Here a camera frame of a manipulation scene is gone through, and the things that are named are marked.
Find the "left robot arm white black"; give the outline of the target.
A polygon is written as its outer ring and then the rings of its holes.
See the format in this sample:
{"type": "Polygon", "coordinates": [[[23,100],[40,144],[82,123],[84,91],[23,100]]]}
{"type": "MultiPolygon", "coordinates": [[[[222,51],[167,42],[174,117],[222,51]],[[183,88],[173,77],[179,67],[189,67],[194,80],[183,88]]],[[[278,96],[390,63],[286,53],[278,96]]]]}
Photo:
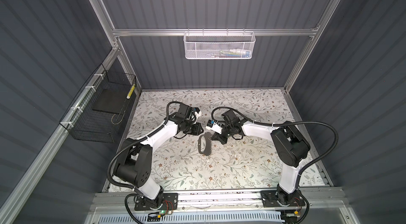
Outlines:
{"type": "Polygon", "coordinates": [[[199,136],[204,130],[198,122],[202,115],[198,107],[171,101],[166,107],[164,121],[148,134],[127,138],[123,148],[111,160],[107,179],[117,187],[133,190],[147,207],[156,209],[163,202],[163,188],[151,177],[154,151],[179,133],[199,136]]]}

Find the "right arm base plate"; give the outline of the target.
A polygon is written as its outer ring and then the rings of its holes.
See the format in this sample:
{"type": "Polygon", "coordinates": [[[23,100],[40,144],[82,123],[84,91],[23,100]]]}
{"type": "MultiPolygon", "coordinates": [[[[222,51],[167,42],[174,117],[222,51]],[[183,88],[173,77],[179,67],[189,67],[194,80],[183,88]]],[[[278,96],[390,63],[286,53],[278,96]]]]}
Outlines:
{"type": "Polygon", "coordinates": [[[306,205],[304,198],[299,190],[293,193],[286,193],[283,190],[263,190],[260,192],[264,207],[299,207],[306,205]]]}

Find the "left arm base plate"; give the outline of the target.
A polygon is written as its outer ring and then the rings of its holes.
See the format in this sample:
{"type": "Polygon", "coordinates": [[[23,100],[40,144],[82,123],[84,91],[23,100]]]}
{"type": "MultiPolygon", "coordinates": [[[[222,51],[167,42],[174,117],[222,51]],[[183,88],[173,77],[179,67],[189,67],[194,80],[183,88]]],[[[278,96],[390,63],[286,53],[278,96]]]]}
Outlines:
{"type": "Polygon", "coordinates": [[[155,200],[147,197],[135,198],[135,211],[149,211],[149,210],[177,210],[178,208],[178,193],[161,193],[155,200]]]}

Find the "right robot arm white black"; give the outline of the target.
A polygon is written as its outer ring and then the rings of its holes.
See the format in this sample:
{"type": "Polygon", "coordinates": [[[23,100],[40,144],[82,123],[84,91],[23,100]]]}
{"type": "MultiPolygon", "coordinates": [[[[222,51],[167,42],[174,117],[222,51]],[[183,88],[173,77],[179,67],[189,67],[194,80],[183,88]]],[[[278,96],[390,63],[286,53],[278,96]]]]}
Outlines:
{"type": "Polygon", "coordinates": [[[240,135],[253,136],[273,142],[282,162],[281,178],[274,198],[281,206],[289,206],[299,197],[300,170],[305,165],[310,144],[291,122],[265,125],[247,118],[240,119],[233,110],[222,114],[223,120],[209,120],[206,128],[212,130],[212,140],[226,144],[228,139],[240,135]]]}

